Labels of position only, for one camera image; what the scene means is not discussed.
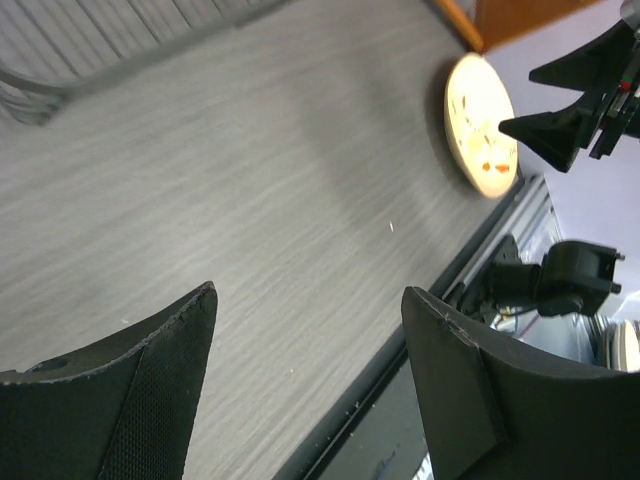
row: round plate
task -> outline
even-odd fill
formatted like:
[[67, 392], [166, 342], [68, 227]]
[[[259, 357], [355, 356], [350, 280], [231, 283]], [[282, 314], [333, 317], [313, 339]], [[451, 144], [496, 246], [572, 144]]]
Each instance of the round plate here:
[[486, 197], [504, 195], [516, 178], [518, 142], [498, 131], [513, 118], [513, 107], [500, 77], [476, 53], [454, 67], [445, 92], [445, 130], [456, 161]]

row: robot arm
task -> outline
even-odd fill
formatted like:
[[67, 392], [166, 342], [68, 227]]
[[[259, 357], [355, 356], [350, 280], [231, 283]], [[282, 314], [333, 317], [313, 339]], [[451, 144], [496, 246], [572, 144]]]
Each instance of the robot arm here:
[[531, 71], [533, 82], [583, 92], [573, 105], [500, 123], [502, 133], [558, 171], [568, 172], [596, 136], [596, 159], [610, 155], [622, 135], [640, 139], [640, 0], [625, 0], [621, 16], [595, 40]]

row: gray table surface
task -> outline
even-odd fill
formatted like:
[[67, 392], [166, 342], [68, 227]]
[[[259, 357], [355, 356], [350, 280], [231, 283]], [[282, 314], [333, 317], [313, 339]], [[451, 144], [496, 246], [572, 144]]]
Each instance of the gray table surface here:
[[300, 0], [46, 128], [3, 123], [0, 369], [212, 279], [185, 478], [269, 478], [495, 205], [444, 142], [462, 53], [419, 0]]

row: white wall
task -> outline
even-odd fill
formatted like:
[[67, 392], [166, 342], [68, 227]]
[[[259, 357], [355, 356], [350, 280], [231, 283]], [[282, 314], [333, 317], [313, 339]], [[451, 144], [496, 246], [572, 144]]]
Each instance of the white wall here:
[[[592, 40], [620, 19], [620, 0], [604, 0], [549, 27], [490, 52], [516, 115], [558, 110], [576, 92], [536, 85], [529, 71]], [[589, 158], [583, 151], [568, 174], [561, 174], [521, 146], [525, 172], [545, 173], [566, 238], [617, 247], [640, 258], [640, 143], [623, 138], [611, 157]]]

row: metal rack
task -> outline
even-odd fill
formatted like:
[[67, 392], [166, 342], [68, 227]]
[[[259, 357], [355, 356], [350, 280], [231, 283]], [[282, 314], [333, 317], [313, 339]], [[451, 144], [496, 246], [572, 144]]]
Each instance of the metal rack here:
[[89, 94], [288, 0], [2, 0], [0, 105], [41, 125]]

